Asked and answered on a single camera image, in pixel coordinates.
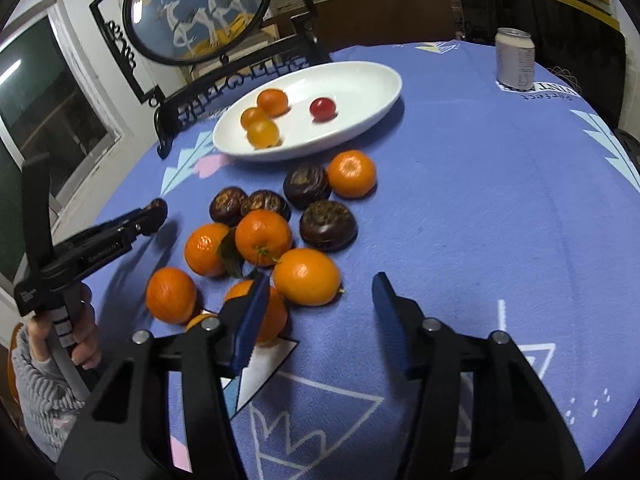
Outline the person's left hand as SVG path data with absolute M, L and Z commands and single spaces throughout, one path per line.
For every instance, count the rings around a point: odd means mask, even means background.
M 91 304 L 92 291 L 86 284 L 80 284 L 77 296 L 81 309 L 74 324 L 73 338 L 76 347 L 70 358 L 76 366 L 81 366 L 84 370 L 92 370 L 102 360 L 99 330 Z M 36 314 L 27 323 L 29 351 L 35 362 L 45 363 L 50 360 L 51 353 L 47 344 L 47 336 L 52 325 L 50 312 Z

